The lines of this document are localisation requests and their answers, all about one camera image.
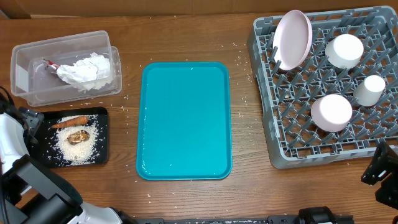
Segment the pale green bowl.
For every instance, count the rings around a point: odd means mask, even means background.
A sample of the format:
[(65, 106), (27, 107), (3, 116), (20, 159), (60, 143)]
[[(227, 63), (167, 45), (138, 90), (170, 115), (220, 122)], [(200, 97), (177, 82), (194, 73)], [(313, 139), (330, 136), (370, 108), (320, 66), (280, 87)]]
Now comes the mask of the pale green bowl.
[(364, 53), (364, 45), (361, 40), (351, 34), (341, 34), (325, 49), (328, 61), (337, 68), (351, 69), (357, 66)]

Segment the large white plate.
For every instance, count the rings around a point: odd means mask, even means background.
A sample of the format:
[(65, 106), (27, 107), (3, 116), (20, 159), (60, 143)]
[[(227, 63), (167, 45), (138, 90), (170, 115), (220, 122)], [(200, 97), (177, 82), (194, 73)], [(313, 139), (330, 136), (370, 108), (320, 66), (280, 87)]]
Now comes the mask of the large white plate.
[(281, 70), (298, 67), (307, 57), (312, 43), (312, 25), (299, 10), (285, 14), (274, 32), (273, 47), (277, 47), (275, 61)]

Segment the golden food scrap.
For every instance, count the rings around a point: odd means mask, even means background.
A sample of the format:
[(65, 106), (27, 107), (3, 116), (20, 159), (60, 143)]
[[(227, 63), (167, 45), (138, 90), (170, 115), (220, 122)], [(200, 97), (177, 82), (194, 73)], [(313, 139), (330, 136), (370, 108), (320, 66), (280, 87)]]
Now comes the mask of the golden food scrap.
[(79, 144), (81, 142), (89, 140), (89, 138), (90, 138), (90, 134), (87, 131), (80, 130), (80, 131), (77, 131), (75, 133), (70, 134), (67, 137), (67, 141), (71, 145), (76, 145), (76, 144)]

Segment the red foil snack wrapper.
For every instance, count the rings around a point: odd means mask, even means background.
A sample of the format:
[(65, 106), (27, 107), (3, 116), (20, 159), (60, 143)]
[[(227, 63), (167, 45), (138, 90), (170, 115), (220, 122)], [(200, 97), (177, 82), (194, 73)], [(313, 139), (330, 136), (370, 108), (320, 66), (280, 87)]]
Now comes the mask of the red foil snack wrapper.
[(48, 70), (50, 73), (56, 73), (59, 65), (53, 63), (51, 60), (43, 59), (43, 63), (45, 64), (45, 69)]

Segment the small pink bowl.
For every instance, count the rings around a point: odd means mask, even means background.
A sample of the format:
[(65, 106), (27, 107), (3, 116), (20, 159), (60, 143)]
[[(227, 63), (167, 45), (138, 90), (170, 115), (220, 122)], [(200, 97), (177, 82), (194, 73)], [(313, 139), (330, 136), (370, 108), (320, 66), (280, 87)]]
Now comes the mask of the small pink bowl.
[(353, 114), (350, 102), (343, 96), (330, 94), (317, 99), (311, 107), (313, 122), (322, 130), (338, 132), (349, 123)]

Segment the white plastic cup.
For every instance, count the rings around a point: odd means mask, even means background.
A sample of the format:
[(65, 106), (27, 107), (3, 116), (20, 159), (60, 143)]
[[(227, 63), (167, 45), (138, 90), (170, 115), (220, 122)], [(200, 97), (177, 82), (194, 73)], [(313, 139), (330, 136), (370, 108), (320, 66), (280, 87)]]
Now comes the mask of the white plastic cup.
[(372, 106), (379, 101), (385, 87), (386, 83), (382, 77), (371, 75), (359, 84), (353, 96), (358, 99), (357, 103), (359, 105)]

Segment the white tissue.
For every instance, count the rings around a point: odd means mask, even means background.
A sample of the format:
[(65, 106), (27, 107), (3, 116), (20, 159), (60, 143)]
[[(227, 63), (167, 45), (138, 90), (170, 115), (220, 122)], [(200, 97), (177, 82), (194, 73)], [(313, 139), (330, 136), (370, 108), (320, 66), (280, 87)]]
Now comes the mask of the white tissue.
[(99, 55), (95, 52), (91, 53), (89, 57), (81, 59), (74, 63), (77, 68), (87, 68), (86, 72), (79, 72), (82, 75), (82, 82), (94, 83), (82, 85), (83, 90), (99, 90), (106, 84), (112, 82), (111, 76), (111, 64), (109, 58), (104, 55)]
[(84, 83), (97, 78), (98, 68), (91, 62), (79, 60), (73, 65), (61, 65), (57, 68), (56, 74), (62, 81), (69, 84)]

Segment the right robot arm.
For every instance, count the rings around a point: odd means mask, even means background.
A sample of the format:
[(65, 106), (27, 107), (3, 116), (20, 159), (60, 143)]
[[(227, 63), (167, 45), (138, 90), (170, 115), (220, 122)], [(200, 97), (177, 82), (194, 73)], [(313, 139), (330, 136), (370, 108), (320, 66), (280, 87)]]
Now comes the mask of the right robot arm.
[[(397, 154), (385, 142), (377, 145), (373, 158), (361, 176), (361, 181), (368, 185), (380, 182), (375, 192), (376, 201), (397, 209)], [(336, 216), (328, 207), (311, 207), (301, 209), (294, 223), (304, 224), (338, 224), (353, 223), (353, 217)]]

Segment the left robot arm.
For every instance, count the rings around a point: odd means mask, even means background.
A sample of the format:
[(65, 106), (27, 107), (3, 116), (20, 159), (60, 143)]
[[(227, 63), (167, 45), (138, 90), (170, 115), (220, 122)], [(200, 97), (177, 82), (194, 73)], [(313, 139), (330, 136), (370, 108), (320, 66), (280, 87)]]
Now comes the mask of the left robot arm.
[(84, 202), (68, 181), (30, 157), (27, 145), (37, 141), (43, 119), (16, 108), (1, 90), (1, 223), (135, 224), (122, 211)]

